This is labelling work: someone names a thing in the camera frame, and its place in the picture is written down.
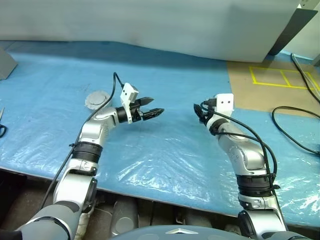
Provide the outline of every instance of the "black cable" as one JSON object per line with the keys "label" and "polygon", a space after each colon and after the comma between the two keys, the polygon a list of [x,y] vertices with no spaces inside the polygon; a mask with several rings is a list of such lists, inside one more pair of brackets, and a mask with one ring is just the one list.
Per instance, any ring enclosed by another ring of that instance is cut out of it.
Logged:
{"label": "black cable", "polygon": [[313,115],[313,116],[315,116],[315,117],[317,117],[319,119],[320,119],[320,115],[316,114],[315,112],[312,112],[312,111],[309,111],[309,110],[305,110],[305,109],[302,109],[302,108],[293,107],[293,106],[278,106],[272,111],[272,115],[271,115],[274,125],[279,129],[280,132],[282,132],[284,135],[286,135],[290,140],[292,140],[300,148],[302,148],[302,149],[304,149],[304,150],[306,150],[306,151],[308,151],[310,153],[317,154],[317,155],[320,156],[320,151],[312,150],[312,149],[310,149],[310,148],[308,148],[306,146],[303,146],[300,142],[295,140],[292,136],[290,136],[285,130],[283,130],[279,126],[279,124],[277,123],[276,118],[275,118],[275,113],[279,109],[286,109],[286,110],[305,112],[305,113],[311,114],[311,115]]}
{"label": "black cable", "polygon": [[121,88],[124,88],[124,84],[122,83],[122,81],[120,80],[118,74],[116,72],[113,73],[113,77],[116,77],[116,79],[118,80],[119,84],[121,85]]}
{"label": "black cable", "polygon": [[78,143],[78,141],[79,141],[79,137],[80,137],[80,135],[81,135],[83,126],[84,126],[85,123],[86,123],[87,121],[89,121],[97,112],[99,112],[104,106],[106,106],[106,105],[111,101],[111,99],[113,98],[113,96],[114,96],[114,94],[115,94],[115,91],[116,91],[116,78],[118,79],[119,83],[120,83],[121,86],[122,86],[122,82],[120,81],[117,73],[114,72],[114,73],[113,73],[112,93],[111,93],[109,99],[108,99],[105,103],[103,103],[100,107],[98,107],[95,111],[93,111],[93,112],[90,114],[90,116],[89,116],[89,117],[84,121],[84,123],[82,124],[82,127],[81,127],[81,129],[80,129],[80,131],[79,131],[79,133],[78,133],[78,135],[77,135],[77,137],[76,137],[76,139],[75,139],[74,144],[71,144],[71,145],[70,145],[70,146],[72,147],[71,150],[69,151],[68,155],[65,157],[65,159],[64,159],[64,161],[62,162],[60,168],[58,169],[58,171],[56,172],[54,178],[52,179],[52,181],[51,181],[51,183],[50,183],[47,191],[45,192],[45,195],[44,195],[44,197],[43,197],[43,199],[42,199],[42,202],[41,202],[41,204],[40,204],[40,207],[39,207],[39,210],[38,210],[38,211],[40,211],[41,209],[44,208],[45,203],[46,203],[46,201],[47,201],[47,198],[48,198],[48,196],[49,196],[52,188],[54,187],[54,185],[55,185],[55,183],[56,183],[56,181],[57,181],[57,179],[58,179],[61,171],[63,170],[63,168],[64,168],[65,165],[67,164],[67,162],[68,162],[71,154],[73,153],[73,151],[74,151],[74,149],[75,149],[75,147],[76,147],[76,145],[77,145],[77,143]]}
{"label": "black cable", "polygon": [[319,98],[314,94],[314,92],[310,89],[310,87],[309,87],[309,85],[308,85],[308,82],[307,82],[307,80],[306,80],[306,77],[305,77],[304,72],[303,72],[302,69],[297,65],[297,63],[296,63],[296,61],[295,61],[295,59],[294,59],[294,54],[291,53],[290,56],[291,56],[291,60],[293,61],[296,69],[297,69],[297,70],[299,71],[299,73],[301,74],[301,77],[302,77],[302,79],[303,79],[303,81],[304,81],[304,84],[305,84],[306,88],[308,89],[309,93],[310,93],[310,94],[312,95],[312,97],[320,104],[320,99],[319,99]]}
{"label": "black cable", "polygon": [[236,124],[239,124],[240,126],[242,126],[242,127],[246,128],[247,130],[249,130],[249,131],[256,137],[257,141],[258,141],[258,142],[260,143],[260,145],[261,145],[261,149],[262,149],[262,152],[263,152],[263,158],[264,158],[265,166],[266,166],[266,173],[267,173],[267,175],[268,175],[269,182],[270,182],[270,184],[271,184],[270,187],[272,187],[272,182],[273,182],[273,181],[272,181],[272,176],[271,176],[270,168],[269,168],[269,161],[268,161],[267,150],[266,150],[266,147],[265,147],[265,145],[264,145],[264,142],[262,141],[262,139],[260,138],[260,136],[259,136],[251,127],[249,127],[248,125],[244,124],[243,122],[241,122],[241,121],[239,121],[239,120],[237,120],[237,119],[234,119],[234,118],[232,118],[232,117],[230,117],[230,116],[224,115],[224,114],[222,114],[222,113],[216,112],[216,111],[214,111],[213,109],[211,110],[211,109],[205,108],[205,107],[203,107],[203,104],[205,104],[205,103],[203,103],[203,102],[202,102],[201,104],[202,104],[202,109],[208,111],[209,113],[216,114],[216,115],[218,115],[218,116],[220,116],[220,117],[223,117],[223,118],[228,119],[228,120],[230,120],[230,121],[232,121],[232,122],[235,122]]}
{"label": "black cable", "polygon": [[[232,136],[239,136],[239,137],[243,137],[243,138],[247,138],[247,139],[251,139],[254,141],[259,142],[258,139],[254,138],[253,136],[248,136],[245,134],[240,134],[240,133],[234,133],[234,132],[215,132],[215,135],[232,135]],[[277,159],[276,156],[274,154],[274,152],[271,150],[271,148],[264,142],[263,145],[266,147],[266,149],[269,151],[271,158],[272,158],[272,162],[273,162],[273,181],[275,180],[275,177],[277,175],[278,172],[278,163],[277,163]]]}

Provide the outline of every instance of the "blue plastic sheet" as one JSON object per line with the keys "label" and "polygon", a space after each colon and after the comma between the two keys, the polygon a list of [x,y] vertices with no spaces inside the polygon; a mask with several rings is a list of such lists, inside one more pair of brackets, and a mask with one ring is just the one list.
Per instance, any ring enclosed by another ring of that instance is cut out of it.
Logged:
{"label": "blue plastic sheet", "polygon": [[[111,192],[237,215],[236,178],[228,157],[199,121],[193,103],[230,93],[225,61],[112,42],[0,42],[18,62],[0,81],[0,167],[52,178],[90,114],[85,98],[112,89],[112,74],[153,97],[157,118],[110,132],[99,161],[98,187]],[[113,99],[120,106],[120,88]],[[278,132],[269,112],[236,109],[278,160],[279,202],[287,223],[320,227],[320,160]],[[315,118],[278,114],[299,141],[316,149]]]}

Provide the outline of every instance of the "white wall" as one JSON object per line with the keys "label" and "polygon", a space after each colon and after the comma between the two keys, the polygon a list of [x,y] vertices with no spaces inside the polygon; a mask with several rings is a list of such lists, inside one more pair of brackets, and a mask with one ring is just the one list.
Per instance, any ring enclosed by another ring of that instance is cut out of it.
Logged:
{"label": "white wall", "polygon": [[0,0],[0,40],[115,41],[261,62],[300,0]]}
{"label": "white wall", "polygon": [[315,10],[319,12],[283,50],[311,59],[320,55],[320,3]]}

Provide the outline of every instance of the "cardboard floor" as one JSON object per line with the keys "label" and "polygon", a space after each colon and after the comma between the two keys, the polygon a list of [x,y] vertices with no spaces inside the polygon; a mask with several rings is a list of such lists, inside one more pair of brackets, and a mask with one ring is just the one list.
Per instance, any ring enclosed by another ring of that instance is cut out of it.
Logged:
{"label": "cardboard floor", "polygon": [[[319,91],[320,77],[317,70],[312,65],[301,64],[301,67]],[[227,63],[227,68],[237,108],[272,112],[278,106],[292,106],[320,114],[319,104],[308,92],[300,73],[292,62],[230,61]],[[300,111],[280,110],[279,112],[310,116]]]}

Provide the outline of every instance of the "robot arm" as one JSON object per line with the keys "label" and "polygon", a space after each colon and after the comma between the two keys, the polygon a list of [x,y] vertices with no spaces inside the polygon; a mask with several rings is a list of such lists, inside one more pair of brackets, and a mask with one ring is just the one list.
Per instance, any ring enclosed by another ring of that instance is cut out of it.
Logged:
{"label": "robot arm", "polygon": [[238,215],[242,235],[263,240],[272,233],[286,231],[286,226],[273,194],[261,147],[246,137],[232,135],[244,133],[227,118],[215,114],[230,117],[233,102],[233,94],[218,94],[201,106],[195,104],[194,110],[210,133],[216,136],[232,164],[239,189],[238,200],[243,207]]}
{"label": "robot arm", "polygon": [[53,204],[41,209],[20,227],[23,240],[75,238],[80,215],[94,207],[98,183],[95,175],[109,131],[120,123],[148,120],[164,111],[163,108],[156,108],[142,112],[140,107],[153,101],[153,98],[136,99],[138,93],[135,87],[125,83],[120,96],[122,107],[103,108],[83,125],[72,157],[55,188]]}

